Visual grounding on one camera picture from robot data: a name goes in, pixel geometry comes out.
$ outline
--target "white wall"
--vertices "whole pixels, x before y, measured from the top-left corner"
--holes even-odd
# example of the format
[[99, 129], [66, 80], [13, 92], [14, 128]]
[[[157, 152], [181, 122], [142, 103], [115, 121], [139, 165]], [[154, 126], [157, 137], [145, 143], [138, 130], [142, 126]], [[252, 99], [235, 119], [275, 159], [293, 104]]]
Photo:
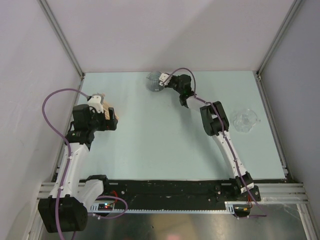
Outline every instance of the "white wall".
[[258, 69], [294, 0], [48, 0], [84, 72]]
[[320, 1], [308, 0], [288, 30], [262, 79], [286, 160], [303, 182], [320, 224]]
[[[36, 0], [1, 1], [0, 22], [0, 239], [19, 240], [61, 144], [42, 102], [79, 77]], [[46, 108], [60, 130], [73, 97], [62, 93]]]

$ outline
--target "clear plastic cup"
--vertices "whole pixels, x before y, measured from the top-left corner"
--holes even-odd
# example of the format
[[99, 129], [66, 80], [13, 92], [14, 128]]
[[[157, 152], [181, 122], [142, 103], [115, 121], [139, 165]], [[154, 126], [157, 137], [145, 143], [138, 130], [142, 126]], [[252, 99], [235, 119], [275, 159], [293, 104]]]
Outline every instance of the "clear plastic cup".
[[152, 91], [152, 92], [160, 92], [164, 89], [163, 86], [159, 85], [159, 78], [160, 78], [161, 72], [159, 71], [152, 71], [149, 73], [149, 75], [146, 77], [146, 87]]
[[231, 116], [231, 122], [238, 132], [248, 133], [254, 125], [260, 123], [260, 119], [254, 111], [246, 108], [234, 112]]

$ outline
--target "metal floor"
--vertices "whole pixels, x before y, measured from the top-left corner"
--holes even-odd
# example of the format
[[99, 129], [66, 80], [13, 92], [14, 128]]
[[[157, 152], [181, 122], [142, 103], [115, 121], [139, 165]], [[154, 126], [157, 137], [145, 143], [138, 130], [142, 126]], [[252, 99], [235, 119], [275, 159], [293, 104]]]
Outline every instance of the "metal floor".
[[[89, 218], [76, 240], [305, 240], [295, 204], [270, 204], [268, 217], [240, 219], [227, 214], [125, 214], [116, 219]], [[252, 214], [259, 214], [256, 206]], [[71, 239], [72, 234], [65, 234]], [[41, 240], [58, 240], [43, 227]]]

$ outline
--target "light blue table surface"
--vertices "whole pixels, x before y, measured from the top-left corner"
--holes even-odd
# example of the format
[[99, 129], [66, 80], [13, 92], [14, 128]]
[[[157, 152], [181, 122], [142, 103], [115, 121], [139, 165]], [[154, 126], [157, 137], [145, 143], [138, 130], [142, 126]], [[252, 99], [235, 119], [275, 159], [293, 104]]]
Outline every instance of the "light blue table surface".
[[[109, 179], [228, 179], [218, 146], [207, 136], [198, 112], [182, 107], [179, 94], [146, 88], [148, 72], [87, 73], [82, 91], [104, 93], [119, 122], [116, 131], [96, 132], [81, 178], [105, 174]], [[251, 71], [198, 71], [196, 91], [220, 101], [227, 117], [249, 108], [260, 119], [249, 133], [230, 123], [241, 161], [254, 179], [283, 179], [284, 172]], [[86, 102], [80, 97], [79, 104]]]

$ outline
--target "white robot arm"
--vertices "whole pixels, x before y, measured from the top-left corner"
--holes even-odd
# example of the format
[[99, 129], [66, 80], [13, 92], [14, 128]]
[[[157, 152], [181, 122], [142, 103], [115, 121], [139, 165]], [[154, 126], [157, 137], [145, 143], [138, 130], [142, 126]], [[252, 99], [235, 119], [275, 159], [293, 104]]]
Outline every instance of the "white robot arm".
[[[239, 193], [242, 194], [246, 192], [247, 189], [252, 189], [255, 186], [254, 182], [239, 159], [232, 143], [229, 133], [229, 121], [221, 102], [217, 101], [210, 103], [204, 101], [198, 96], [195, 96], [195, 93], [191, 89], [191, 78], [185, 74], [175, 76], [162, 73], [158, 82], [163, 88], [172, 88], [178, 92], [180, 94], [179, 100], [182, 106], [195, 110], [201, 114], [204, 130], [218, 145], [222, 156], [228, 165], [230, 177], [235, 180], [235, 186]], [[217, 113], [222, 120], [223, 126], [221, 125]], [[241, 177], [243, 177], [247, 189], [242, 183]]]
[[58, 231], [55, 212], [57, 201], [61, 231], [82, 231], [88, 221], [87, 209], [90, 209], [107, 186], [107, 176], [94, 175], [88, 177], [84, 188], [78, 192], [80, 172], [95, 138], [94, 133], [114, 131], [117, 128], [118, 120], [114, 109], [108, 109], [109, 119], [106, 119], [103, 100], [103, 95], [94, 94], [88, 97], [87, 104], [73, 107], [73, 130], [70, 128], [65, 136], [69, 146], [64, 148], [57, 180], [49, 197], [40, 199], [38, 203], [39, 213], [49, 233]]

